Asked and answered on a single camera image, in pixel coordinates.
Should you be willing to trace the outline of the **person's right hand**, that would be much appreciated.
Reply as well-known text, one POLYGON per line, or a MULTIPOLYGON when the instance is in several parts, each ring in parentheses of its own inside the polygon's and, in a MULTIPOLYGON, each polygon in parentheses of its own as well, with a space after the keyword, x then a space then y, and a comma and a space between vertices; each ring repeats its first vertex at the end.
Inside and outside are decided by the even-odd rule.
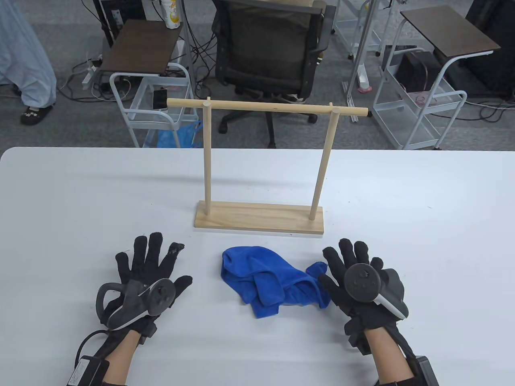
POLYGON ((362 355, 371 354, 366 330, 386 327, 394 331, 396 323, 408 317, 404 302, 404 285, 394 269, 385 269, 379 257, 369 258, 368 246, 340 239, 340 251, 323 249, 331 275, 322 274, 318 281, 333 303, 350 320, 344 326, 349 343, 362 355))

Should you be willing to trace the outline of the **person's left hand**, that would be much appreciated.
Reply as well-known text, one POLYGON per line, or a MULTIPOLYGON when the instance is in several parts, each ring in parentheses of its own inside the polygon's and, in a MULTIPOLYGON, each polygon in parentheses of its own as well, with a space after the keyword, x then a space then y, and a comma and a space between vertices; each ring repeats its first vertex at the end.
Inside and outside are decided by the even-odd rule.
POLYGON ((99 288, 96 314, 108 329, 102 347, 104 357, 121 344, 129 331, 140 334, 137 344, 152 337, 157 330, 156 319, 192 284, 188 275, 175 281, 170 279, 184 245, 173 242, 160 260, 162 242, 161 233, 136 237, 132 261, 125 252, 115 257, 121 281, 105 283, 99 288))

